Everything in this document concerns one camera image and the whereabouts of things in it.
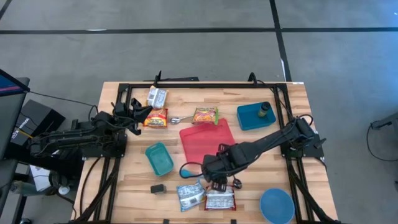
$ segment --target wooden tabletop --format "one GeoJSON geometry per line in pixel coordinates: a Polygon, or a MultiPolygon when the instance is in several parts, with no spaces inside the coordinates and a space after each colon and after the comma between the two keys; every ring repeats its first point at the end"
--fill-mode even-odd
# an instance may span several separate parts
{"type": "MultiPolygon", "coordinates": [[[[111,102],[116,100],[118,85],[119,82],[104,83],[99,101],[100,111],[112,112],[111,102]]],[[[302,83],[287,83],[287,86],[294,116],[311,114],[304,85],[302,83]]],[[[276,111],[274,94],[268,89],[170,88],[168,91],[166,99],[166,107],[169,109],[168,118],[191,115],[196,107],[217,106],[220,118],[225,118],[228,121],[236,142],[255,141],[279,130],[277,121],[266,128],[242,131],[236,117],[238,106],[263,101],[269,101],[276,111]]],[[[132,91],[132,97],[143,103],[146,101],[148,92],[149,89],[136,88],[132,91]]],[[[286,111],[283,111],[284,121],[287,121],[286,111]]],[[[179,131],[191,126],[193,125],[187,119],[178,125],[168,124],[167,129],[141,126],[142,134],[140,136],[126,131],[128,144],[126,155],[121,159],[112,223],[162,223],[165,218],[169,219],[170,223],[230,223],[231,219],[237,219],[238,223],[266,223],[259,209],[259,199],[264,191],[277,187],[290,193],[285,159],[280,155],[280,147],[275,147],[264,153],[246,170],[236,175],[236,178],[243,183],[241,190],[235,190],[236,211],[204,211],[205,205],[202,203],[189,211],[181,212],[176,186],[194,184],[196,179],[182,179],[178,174],[179,168],[186,162],[179,131]],[[163,177],[155,176],[145,155],[145,150],[157,142],[166,145],[174,162],[173,171],[163,177]],[[167,193],[164,195],[151,194],[150,187],[156,184],[164,184],[167,187],[167,193]]],[[[81,187],[94,160],[95,158],[92,158],[85,162],[75,201],[77,211],[81,187]]],[[[88,178],[83,196],[83,209],[90,204],[98,192],[103,160],[101,159],[97,163],[88,178]]],[[[337,219],[324,166],[312,158],[304,158],[303,163],[310,193],[326,214],[337,219]]],[[[188,166],[187,169],[199,171],[199,168],[194,166],[188,166]]],[[[203,186],[208,185],[203,179],[201,183],[203,186]]],[[[306,219],[304,201],[301,194],[299,195],[303,218],[306,219]]],[[[105,195],[101,218],[104,218],[107,202],[108,197],[105,195]]]]}

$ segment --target food packet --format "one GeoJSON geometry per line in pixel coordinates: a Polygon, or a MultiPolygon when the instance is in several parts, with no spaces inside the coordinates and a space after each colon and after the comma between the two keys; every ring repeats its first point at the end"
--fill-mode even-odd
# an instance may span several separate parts
{"type": "Polygon", "coordinates": [[[192,124],[214,123],[218,124],[218,109],[211,108],[197,108],[193,115],[192,124]]]}
{"type": "Polygon", "coordinates": [[[147,105],[153,106],[153,108],[161,109],[164,107],[166,102],[167,91],[151,86],[147,97],[147,105]]]}
{"type": "Polygon", "coordinates": [[[207,187],[205,210],[219,209],[236,210],[234,189],[231,186],[227,186],[225,192],[209,190],[209,187],[207,187]]]}
{"type": "Polygon", "coordinates": [[[155,128],[167,127],[167,108],[153,109],[145,119],[144,126],[155,128]]]}
{"type": "Polygon", "coordinates": [[[206,191],[197,180],[195,185],[181,185],[177,187],[181,212],[187,211],[205,201],[206,191]]]}

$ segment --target black box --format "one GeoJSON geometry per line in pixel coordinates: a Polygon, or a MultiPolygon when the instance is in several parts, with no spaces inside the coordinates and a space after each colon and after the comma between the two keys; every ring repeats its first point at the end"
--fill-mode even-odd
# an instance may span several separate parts
{"type": "MultiPolygon", "coordinates": [[[[34,137],[43,132],[57,130],[64,120],[65,117],[55,110],[36,101],[29,100],[21,109],[16,127],[34,137]]],[[[28,136],[15,128],[11,136],[11,142],[25,146],[28,138],[28,136]]]]}
{"type": "Polygon", "coordinates": [[[165,194],[166,191],[166,186],[163,184],[153,185],[150,187],[150,192],[152,194],[165,194]]]}

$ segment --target spoon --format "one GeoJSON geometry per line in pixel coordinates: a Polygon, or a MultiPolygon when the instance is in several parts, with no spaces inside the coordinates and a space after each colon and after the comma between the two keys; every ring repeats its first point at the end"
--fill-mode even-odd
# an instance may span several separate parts
{"type": "Polygon", "coordinates": [[[193,117],[193,115],[192,115],[192,116],[185,116],[185,117],[182,117],[182,118],[172,118],[172,119],[170,119],[170,123],[172,123],[172,124],[178,124],[178,123],[181,122],[183,119],[185,119],[185,118],[191,118],[191,117],[193,117]]]}

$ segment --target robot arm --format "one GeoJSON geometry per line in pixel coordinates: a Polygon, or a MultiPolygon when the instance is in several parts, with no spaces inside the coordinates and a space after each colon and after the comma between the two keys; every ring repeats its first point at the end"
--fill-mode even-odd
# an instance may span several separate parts
{"type": "Polygon", "coordinates": [[[114,106],[113,115],[101,111],[91,121],[77,123],[75,120],[71,130],[43,133],[34,137],[27,148],[35,157],[73,149],[80,149],[83,158],[123,157],[127,143],[125,129],[140,135],[138,123],[144,122],[152,111],[151,106],[142,107],[136,99],[131,104],[132,110],[119,103],[114,106]]]}
{"type": "Polygon", "coordinates": [[[205,155],[201,166],[206,181],[220,181],[246,169],[259,156],[276,146],[290,142],[305,147],[315,136],[304,118],[295,118],[280,131],[254,142],[242,142],[233,146],[220,145],[217,155],[205,155]]]}
{"type": "MultiPolygon", "coordinates": [[[[215,190],[225,191],[227,177],[235,175],[246,169],[255,162],[263,152],[266,152],[285,142],[296,150],[302,150],[314,144],[315,134],[304,118],[294,118],[289,124],[280,131],[274,132],[262,139],[254,142],[242,142],[233,146],[220,145],[215,156],[205,155],[201,170],[207,182],[212,182],[211,187],[215,190]]],[[[295,173],[293,165],[288,164],[289,178],[296,184],[303,193],[304,198],[309,202],[315,214],[322,223],[341,223],[330,218],[316,203],[305,186],[301,183],[295,173]]]]}

